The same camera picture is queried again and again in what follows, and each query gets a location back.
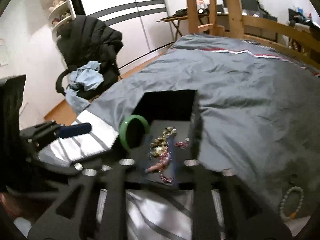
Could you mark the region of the green jade bangle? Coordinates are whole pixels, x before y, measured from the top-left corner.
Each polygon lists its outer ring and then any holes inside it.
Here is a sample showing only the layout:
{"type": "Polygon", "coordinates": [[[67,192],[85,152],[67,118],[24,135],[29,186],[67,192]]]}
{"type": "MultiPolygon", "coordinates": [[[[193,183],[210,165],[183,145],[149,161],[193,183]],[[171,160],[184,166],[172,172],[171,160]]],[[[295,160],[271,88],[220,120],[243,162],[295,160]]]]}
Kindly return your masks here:
{"type": "Polygon", "coordinates": [[[136,114],[130,115],[121,123],[119,140],[123,148],[130,153],[133,148],[141,145],[149,131],[149,123],[144,117],[136,114]]]}

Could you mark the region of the light blue shirt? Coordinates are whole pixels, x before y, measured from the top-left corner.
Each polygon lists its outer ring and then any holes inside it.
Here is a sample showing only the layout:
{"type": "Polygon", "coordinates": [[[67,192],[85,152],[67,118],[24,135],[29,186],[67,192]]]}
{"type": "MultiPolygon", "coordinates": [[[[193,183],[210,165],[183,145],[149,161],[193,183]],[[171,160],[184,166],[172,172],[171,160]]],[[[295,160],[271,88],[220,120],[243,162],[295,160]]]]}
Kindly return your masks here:
{"type": "Polygon", "coordinates": [[[74,113],[79,114],[90,105],[87,99],[78,95],[80,91],[96,90],[104,82],[103,75],[99,73],[100,65],[98,61],[89,61],[86,65],[71,72],[65,97],[74,113]]]}

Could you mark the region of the wooden folding table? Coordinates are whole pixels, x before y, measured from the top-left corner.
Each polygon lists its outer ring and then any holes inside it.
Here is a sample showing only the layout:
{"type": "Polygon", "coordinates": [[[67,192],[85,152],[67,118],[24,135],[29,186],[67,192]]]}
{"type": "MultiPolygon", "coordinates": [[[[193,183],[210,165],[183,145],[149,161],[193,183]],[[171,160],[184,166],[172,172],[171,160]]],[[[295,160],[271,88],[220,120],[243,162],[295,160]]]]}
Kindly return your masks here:
{"type": "MultiPolygon", "coordinates": [[[[204,16],[209,16],[209,10],[208,9],[199,9],[198,10],[198,19],[199,22],[202,24],[202,18],[204,16]]],[[[175,28],[175,35],[174,35],[174,41],[177,41],[178,37],[182,37],[183,34],[180,31],[180,23],[181,21],[188,19],[188,12],[187,9],[181,9],[175,12],[172,16],[167,16],[165,18],[161,18],[157,22],[164,22],[164,23],[171,23],[173,27],[175,28]]]]}

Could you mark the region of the black jewelry box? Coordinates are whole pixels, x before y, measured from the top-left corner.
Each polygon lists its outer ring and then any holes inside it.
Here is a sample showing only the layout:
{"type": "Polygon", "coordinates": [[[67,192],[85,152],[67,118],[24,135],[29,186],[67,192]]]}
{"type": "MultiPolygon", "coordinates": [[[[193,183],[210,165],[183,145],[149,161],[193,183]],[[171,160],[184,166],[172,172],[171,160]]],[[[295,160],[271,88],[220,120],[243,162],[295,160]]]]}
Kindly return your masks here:
{"type": "Polygon", "coordinates": [[[146,92],[119,128],[119,142],[134,164],[125,174],[128,190],[191,190],[200,130],[194,89],[146,92]]]}

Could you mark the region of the white corner shelf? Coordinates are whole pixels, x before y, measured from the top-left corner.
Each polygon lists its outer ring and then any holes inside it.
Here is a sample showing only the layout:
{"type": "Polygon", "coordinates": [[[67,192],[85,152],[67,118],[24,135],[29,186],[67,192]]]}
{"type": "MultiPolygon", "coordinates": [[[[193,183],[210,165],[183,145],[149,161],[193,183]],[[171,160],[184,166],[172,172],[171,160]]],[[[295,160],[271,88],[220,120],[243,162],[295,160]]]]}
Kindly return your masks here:
{"type": "Polygon", "coordinates": [[[49,11],[49,8],[53,0],[40,0],[40,3],[51,28],[52,38],[56,42],[60,39],[60,35],[57,34],[59,29],[75,19],[72,0],[66,0],[52,12],[49,11]]]}

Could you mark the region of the plush teddy bear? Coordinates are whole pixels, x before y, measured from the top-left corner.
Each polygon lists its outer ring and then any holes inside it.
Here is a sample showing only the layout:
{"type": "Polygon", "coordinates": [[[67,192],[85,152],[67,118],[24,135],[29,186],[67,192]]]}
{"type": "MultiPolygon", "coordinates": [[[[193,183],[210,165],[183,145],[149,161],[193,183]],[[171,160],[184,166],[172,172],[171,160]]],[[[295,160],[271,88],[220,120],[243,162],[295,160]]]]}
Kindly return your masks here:
{"type": "Polygon", "coordinates": [[[53,0],[52,6],[49,8],[49,11],[54,11],[58,6],[64,3],[66,0],[53,0]]]}

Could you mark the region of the grey white striped duvet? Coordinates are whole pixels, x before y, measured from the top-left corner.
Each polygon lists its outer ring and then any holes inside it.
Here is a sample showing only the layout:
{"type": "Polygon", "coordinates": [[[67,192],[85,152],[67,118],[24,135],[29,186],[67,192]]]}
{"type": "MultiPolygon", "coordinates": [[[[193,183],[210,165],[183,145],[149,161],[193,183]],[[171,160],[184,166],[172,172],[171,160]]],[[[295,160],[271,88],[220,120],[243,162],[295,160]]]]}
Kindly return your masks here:
{"type": "MultiPolygon", "coordinates": [[[[106,172],[129,159],[119,128],[146,92],[194,89],[199,95],[197,159],[234,171],[289,228],[292,239],[319,239],[319,75],[311,66],[251,41],[208,35],[180,38],[163,56],[85,109],[92,131],[57,139],[41,159],[79,174],[106,172]]],[[[126,190],[127,239],[193,239],[193,189],[126,190]]],[[[220,195],[212,190],[220,239],[220,195]]]]}

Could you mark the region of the black puffer jacket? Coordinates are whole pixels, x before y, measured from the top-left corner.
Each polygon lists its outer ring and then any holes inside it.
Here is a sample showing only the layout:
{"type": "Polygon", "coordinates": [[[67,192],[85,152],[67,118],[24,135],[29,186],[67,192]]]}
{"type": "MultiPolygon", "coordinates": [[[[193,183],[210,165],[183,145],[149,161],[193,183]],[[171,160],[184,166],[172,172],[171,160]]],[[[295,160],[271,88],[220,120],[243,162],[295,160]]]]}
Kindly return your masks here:
{"type": "Polygon", "coordinates": [[[111,70],[120,75],[116,59],[123,47],[121,32],[95,17],[78,15],[60,27],[57,35],[60,37],[57,47],[71,71],[89,61],[98,61],[103,72],[111,70]]]}

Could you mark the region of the white striped wardrobe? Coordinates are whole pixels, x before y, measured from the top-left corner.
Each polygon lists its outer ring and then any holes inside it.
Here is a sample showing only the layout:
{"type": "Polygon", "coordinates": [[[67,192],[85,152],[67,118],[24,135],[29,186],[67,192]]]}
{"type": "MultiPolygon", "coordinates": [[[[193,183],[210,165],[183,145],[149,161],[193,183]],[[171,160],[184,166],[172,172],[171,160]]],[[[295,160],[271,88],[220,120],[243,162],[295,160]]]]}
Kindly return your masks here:
{"type": "Polygon", "coordinates": [[[122,33],[123,47],[118,68],[129,70],[135,63],[162,53],[173,43],[165,0],[80,0],[84,13],[122,33]]]}

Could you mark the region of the black office chair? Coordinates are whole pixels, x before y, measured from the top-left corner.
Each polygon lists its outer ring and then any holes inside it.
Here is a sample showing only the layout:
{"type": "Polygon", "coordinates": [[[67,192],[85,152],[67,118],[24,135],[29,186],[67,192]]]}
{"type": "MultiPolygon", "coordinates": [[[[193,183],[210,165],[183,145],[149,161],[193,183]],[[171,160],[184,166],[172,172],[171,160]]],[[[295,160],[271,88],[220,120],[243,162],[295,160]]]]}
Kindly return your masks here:
{"type": "Polygon", "coordinates": [[[97,18],[78,15],[62,26],[57,35],[57,47],[67,65],[56,82],[58,93],[68,100],[89,100],[118,81],[117,54],[123,47],[121,32],[97,18]]]}

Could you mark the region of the wooden bunk bed frame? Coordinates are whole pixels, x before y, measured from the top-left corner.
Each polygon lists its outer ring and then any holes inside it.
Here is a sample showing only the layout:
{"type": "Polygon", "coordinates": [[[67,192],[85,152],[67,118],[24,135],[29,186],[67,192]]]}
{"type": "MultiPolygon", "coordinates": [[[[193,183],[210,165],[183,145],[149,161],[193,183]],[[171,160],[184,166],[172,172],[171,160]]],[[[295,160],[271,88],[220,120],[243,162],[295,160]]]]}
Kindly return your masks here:
{"type": "Polygon", "coordinates": [[[311,59],[309,56],[305,56],[302,52],[287,48],[286,46],[278,42],[273,42],[264,38],[246,34],[245,26],[266,29],[281,35],[285,35],[289,38],[294,39],[303,47],[319,52],[319,41],[314,39],[310,34],[298,31],[293,27],[289,27],[272,20],[267,20],[265,18],[244,16],[242,14],[242,5],[240,0],[226,1],[228,5],[229,31],[225,31],[225,28],[223,26],[217,25],[216,0],[209,0],[209,23],[203,25],[199,25],[197,0],[187,0],[189,33],[199,34],[204,31],[209,31],[210,35],[214,36],[223,36],[242,40],[254,40],[260,42],[263,45],[272,47],[282,53],[289,54],[295,59],[298,59],[299,61],[310,64],[313,67],[319,69],[319,63],[311,59]]]}

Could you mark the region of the gold red jewelry pile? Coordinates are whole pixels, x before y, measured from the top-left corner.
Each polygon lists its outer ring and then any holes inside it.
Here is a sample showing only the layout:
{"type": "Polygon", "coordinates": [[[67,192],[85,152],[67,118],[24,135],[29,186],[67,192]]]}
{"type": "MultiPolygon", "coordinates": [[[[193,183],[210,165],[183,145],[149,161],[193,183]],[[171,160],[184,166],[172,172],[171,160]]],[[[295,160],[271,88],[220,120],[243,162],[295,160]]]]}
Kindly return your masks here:
{"type": "Polygon", "coordinates": [[[149,161],[144,176],[150,181],[172,186],[175,182],[175,150],[188,148],[186,141],[176,141],[177,131],[174,127],[165,128],[161,136],[156,137],[149,144],[149,161]]]}

